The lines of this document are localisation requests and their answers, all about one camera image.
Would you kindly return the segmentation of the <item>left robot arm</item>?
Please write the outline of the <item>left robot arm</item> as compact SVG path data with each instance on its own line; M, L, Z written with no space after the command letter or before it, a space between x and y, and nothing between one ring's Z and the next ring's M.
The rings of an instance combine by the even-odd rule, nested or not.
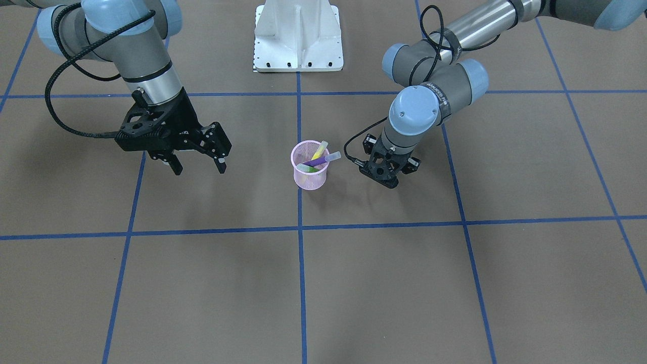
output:
M393 44L382 70L402 86L382 120L378 136L362 142L368 159L353 158L364 175L393 186L399 173L416 172L413 151L423 136L487 92L488 72L472 58L505 31L538 17L550 17L598 30L617 31L645 15L645 1L487 1L459 19L429 32L423 16L423 39Z

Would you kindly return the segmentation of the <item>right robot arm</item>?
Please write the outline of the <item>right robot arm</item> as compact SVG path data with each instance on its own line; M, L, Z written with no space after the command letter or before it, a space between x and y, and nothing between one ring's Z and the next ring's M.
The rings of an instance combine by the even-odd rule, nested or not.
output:
M176 1L2 1L2 6L40 9L36 28L42 43L65 58L44 90L59 127L83 138L112 139L127 152L147 152L176 175L183 167L175 152L188 150L207 155L225 172L232 144L219 122L198 121L164 43L182 28ZM69 67L94 80L125 82L134 105L118 130L78 131L58 117L51 92Z

